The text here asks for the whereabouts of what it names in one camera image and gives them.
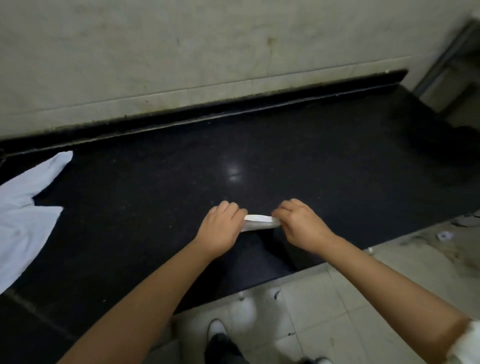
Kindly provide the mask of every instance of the white towel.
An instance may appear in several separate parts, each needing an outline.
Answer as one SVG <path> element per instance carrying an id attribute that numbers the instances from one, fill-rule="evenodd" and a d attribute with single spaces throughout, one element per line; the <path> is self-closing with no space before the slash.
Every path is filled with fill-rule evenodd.
<path id="1" fill-rule="evenodd" d="M 247 215 L 241 231 L 273 229 L 280 226 L 280 220 L 265 215 Z"/>
<path id="2" fill-rule="evenodd" d="M 72 151 L 58 153 L 0 186 L 0 293 L 47 242 L 63 208 L 35 206 L 32 197 L 52 183 L 72 156 Z"/>

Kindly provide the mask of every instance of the white sleeve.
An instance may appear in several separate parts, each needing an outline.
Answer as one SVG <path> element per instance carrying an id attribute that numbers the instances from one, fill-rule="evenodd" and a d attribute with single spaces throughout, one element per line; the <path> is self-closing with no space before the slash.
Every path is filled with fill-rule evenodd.
<path id="1" fill-rule="evenodd" d="M 447 363 L 480 364 L 480 321 L 472 321 L 452 346 Z"/>

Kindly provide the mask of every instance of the forearm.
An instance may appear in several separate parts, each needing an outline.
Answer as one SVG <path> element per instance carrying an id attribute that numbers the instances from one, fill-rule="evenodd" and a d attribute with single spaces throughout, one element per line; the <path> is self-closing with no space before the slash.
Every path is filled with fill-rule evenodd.
<path id="1" fill-rule="evenodd" d="M 188 244 L 95 323 L 59 364 L 140 363 L 210 261 L 199 244 Z"/>
<path id="2" fill-rule="evenodd" d="M 318 254 L 342 273 L 426 362 L 442 363 L 470 319 L 449 303 L 335 237 Z"/>

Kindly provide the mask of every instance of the leg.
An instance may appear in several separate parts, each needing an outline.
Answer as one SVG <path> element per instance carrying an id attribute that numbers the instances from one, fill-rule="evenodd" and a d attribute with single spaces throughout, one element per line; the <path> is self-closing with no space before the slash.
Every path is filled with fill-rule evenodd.
<path id="1" fill-rule="evenodd" d="M 208 339 L 205 364 L 248 364 L 238 346 L 227 336 L 220 320 L 215 319 L 210 323 Z"/>

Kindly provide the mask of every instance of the white cloth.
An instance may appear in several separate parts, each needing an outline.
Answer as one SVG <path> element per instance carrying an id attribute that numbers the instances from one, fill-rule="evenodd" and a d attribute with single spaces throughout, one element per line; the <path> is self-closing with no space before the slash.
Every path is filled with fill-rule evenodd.
<path id="1" fill-rule="evenodd" d="M 265 215 L 247 215 L 241 231 L 273 229 L 280 226 L 280 220 Z"/>
<path id="2" fill-rule="evenodd" d="M 480 364 L 480 321 L 472 321 L 467 332 L 448 353 L 447 363 Z"/>
<path id="3" fill-rule="evenodd" d="M 43 248 L 63 208 L 35 206 L 33 198 L 71 161 L 61 152 L 0 186 L 0 293 L 9 288 Z"/>

